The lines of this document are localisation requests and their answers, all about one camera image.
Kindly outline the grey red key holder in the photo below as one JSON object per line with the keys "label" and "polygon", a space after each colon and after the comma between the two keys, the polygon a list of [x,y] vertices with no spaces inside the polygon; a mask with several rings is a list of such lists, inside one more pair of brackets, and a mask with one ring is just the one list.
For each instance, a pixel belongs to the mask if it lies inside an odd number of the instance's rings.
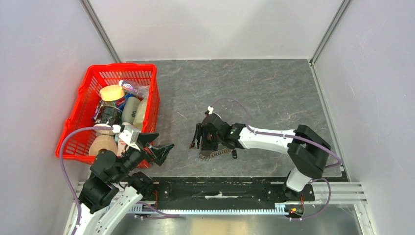
{"label": "grey red key holder", "polygon": [[199,152],[198,158],[201,160],[208,160],[211,158],[215,158],[219,155],[223,154],[230,154],[233,151],[233,149],[222,147],[219,149],[208,149],[208,148],[202,148]]}

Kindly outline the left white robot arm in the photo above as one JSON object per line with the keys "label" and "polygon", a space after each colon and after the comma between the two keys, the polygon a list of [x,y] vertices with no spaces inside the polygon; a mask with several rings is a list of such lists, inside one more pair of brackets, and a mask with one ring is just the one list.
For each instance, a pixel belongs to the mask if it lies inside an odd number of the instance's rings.
{"label": "left white robot arm", "polygon": [[73,235],[109,235],[118,223],[141,200],[155,193],[154,180],[143,172],[132,173],[143,160],[162,165],[173,143],[153,146],[158,133],[124,130],[118,138],[127,149],[118,157],[105,150],[91,165],[91,174],[76,197],[77,218]]}

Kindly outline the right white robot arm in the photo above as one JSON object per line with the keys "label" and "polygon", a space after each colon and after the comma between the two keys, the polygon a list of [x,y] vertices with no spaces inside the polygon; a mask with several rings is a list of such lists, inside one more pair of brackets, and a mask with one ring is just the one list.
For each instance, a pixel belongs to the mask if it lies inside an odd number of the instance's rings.
{"label": "right white robot arm", "polygon": [[215,113],[208,114],[195,128],[190,148],[200,150],[201,158],[237,149],[262,149],[287,154],[294,164],[282,187],[283,196],[296,200],[304,187],[322,177],[331,151],[330,145],[306,125],[294,130],[267,130],[235,123],[228,124]]}

